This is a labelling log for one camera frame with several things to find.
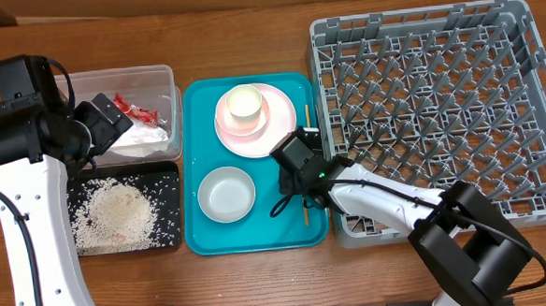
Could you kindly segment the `white napkin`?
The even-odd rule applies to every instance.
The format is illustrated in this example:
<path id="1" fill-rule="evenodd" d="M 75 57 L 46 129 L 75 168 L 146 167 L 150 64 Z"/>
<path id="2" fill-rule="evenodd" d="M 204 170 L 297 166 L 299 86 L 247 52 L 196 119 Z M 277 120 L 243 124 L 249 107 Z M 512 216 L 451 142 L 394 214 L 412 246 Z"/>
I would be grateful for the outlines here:
<path id="1" fill-rule="evenodd" d="M 109 148 L 110 153 L 127 157 L 148 157 L 168 148 L 169 136 L 158 126 L 152 127 L 131 117 L 132 126 Z"/>

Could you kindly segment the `red snack wrapper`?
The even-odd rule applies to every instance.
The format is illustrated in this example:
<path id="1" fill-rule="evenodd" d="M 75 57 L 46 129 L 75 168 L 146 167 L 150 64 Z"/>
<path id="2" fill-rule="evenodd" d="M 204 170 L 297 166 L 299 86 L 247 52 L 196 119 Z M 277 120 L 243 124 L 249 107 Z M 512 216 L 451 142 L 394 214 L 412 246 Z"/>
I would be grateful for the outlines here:
<path id="1" fill-rule="evenodd" d="M 117 93 L 113 100 L 115 106 L 128 117 L 134 117 L 140 120 L 143 124 L 150 127 L 159 125 L 159 113 L 156 110 L 144 109 L 136 105 L 127 103 L 126 100 Z"/>

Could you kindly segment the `grey bowl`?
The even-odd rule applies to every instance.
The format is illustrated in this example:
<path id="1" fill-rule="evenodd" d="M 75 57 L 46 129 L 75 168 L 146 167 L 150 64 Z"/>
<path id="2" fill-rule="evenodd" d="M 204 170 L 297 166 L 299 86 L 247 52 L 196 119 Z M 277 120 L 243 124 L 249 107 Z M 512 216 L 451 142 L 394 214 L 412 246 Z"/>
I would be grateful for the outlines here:
<path id="1" fill-rule="evenodd" d="M 217 223 L 234 223 L 244 218 L 256 199 L 253 179 L 241 168 L 220 167 L 205 176 L 197 200 L 201 211 Z"/>

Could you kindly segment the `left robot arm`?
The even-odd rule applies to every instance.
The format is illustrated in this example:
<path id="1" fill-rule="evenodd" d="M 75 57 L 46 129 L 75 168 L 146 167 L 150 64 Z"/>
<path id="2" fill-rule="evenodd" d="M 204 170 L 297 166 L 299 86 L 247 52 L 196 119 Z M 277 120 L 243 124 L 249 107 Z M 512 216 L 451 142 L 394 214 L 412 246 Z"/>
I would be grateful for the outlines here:
<path id="1" fill-rule="evenodd" d="M 0 116 L 0 223 L 16 306 L 95 306 L 68 216 L 67 178 L 132 125 L 105 95 Z"/>

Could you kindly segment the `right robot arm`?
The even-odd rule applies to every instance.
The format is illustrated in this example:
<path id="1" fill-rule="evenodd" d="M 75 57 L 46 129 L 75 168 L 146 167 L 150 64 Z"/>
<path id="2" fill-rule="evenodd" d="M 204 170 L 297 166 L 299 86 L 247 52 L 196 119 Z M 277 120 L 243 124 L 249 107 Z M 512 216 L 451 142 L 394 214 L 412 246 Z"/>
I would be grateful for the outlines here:
<path id="1" fill-rule="evenodd" d="M 353 160 L 325 158 L 298 128 L 272 150 L 283 195 L 312 207 L 358 215 L 405 236 L 441 287 L 431 306 L 496 306 L 536 252 L 474 185 L 426 189 L 372 173 Z"/>

